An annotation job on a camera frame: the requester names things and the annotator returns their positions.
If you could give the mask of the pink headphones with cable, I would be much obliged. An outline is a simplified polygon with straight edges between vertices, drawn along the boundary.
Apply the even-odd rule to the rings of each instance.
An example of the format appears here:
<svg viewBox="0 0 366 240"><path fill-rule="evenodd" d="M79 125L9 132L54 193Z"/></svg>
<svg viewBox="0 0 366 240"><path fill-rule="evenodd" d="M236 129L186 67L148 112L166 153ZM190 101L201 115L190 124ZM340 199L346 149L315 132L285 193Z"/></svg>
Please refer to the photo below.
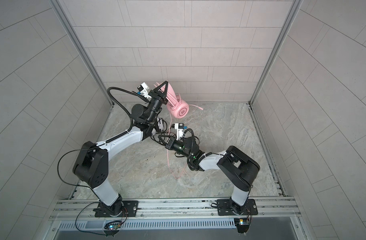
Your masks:
<svg viewBox="0 0 366 240"><path fill-rule="evenodd" d="M168 103L166 104L170 117L175 117L181 119L185 117L189 111L189 104L187 104L179 94L176 94L174 89L169 84L169 89L167 93ZM176 133L177 131L172 128L171 132ZM200 170L198 166L200 157L203 155L203 151L199 149L198 138L194 135L192 129L186 129L184 131L184 137L182 141L177 140L177 146L175 150L179 157L186 158L186 165L190 170L197 171Z"/></svg>

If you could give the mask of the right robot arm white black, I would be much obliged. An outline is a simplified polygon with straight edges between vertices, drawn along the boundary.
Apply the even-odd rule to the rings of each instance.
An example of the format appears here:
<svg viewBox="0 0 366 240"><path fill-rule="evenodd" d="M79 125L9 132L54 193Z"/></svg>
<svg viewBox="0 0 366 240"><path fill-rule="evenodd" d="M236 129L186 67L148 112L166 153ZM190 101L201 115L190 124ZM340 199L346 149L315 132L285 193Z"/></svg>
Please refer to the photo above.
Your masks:
<svg viewBox="0 0 366 240"><path fill-rule="evenodd" d="M229 146L220 153L205 153L200 150L196 138L159 136L166 149L186 157L186 164L192 171L221 170L233 183L234 189L229 200L217 204L219 211L228 215L255 216L258 214L254 200L249 199L250 190L256 179L260 165L235 146Z"/></svg>

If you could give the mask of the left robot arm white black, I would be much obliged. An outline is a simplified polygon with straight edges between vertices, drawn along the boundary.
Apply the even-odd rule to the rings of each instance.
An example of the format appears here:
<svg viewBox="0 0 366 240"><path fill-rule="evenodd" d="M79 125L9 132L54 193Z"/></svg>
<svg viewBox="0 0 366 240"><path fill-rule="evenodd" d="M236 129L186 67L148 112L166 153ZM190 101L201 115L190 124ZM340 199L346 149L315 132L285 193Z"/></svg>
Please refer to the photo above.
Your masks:
<svg viewBox="0 0 366 240"><path fill-rule="evenodd" d="M158 114L167 104L169 83L150 90L150 101L147 106L136 104L126 113L132 121L130 128L108 140L98 143L90 141L83 144L79 152L73 173L99 198L95 217L117 217L125 215L125 206L121 195L114 190L109 179L109 161L127 147L143 141L164 130Z"/></svg>

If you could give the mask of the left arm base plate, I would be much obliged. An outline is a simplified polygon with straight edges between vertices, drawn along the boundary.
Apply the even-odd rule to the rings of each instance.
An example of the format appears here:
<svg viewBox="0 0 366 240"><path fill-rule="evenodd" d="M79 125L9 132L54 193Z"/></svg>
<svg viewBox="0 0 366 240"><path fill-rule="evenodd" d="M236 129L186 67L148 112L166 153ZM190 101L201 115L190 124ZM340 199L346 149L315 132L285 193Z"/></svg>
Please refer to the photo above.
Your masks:
<svg viewBox="0 0 366 240"><path fill-rule="evenodd" d="M138 205L138 201L119 201L115 202L112 206L106 206L102 202L99 202L93 211L97 218L135 217Z"/></svg>

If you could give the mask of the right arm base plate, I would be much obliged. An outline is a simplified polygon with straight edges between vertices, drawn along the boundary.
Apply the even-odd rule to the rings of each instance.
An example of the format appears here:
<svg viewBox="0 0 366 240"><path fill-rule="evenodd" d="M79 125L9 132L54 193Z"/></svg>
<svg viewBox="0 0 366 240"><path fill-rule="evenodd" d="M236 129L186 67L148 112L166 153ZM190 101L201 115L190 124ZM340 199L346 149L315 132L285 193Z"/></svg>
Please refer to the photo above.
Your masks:
<svg viewBox="0 0 366 240"><path fill-rule="evenodd" d="M216 208L219 216L256 216L257 205L254 199L247 199L244 205L239 206L232 199L216 200Z"/></svg>

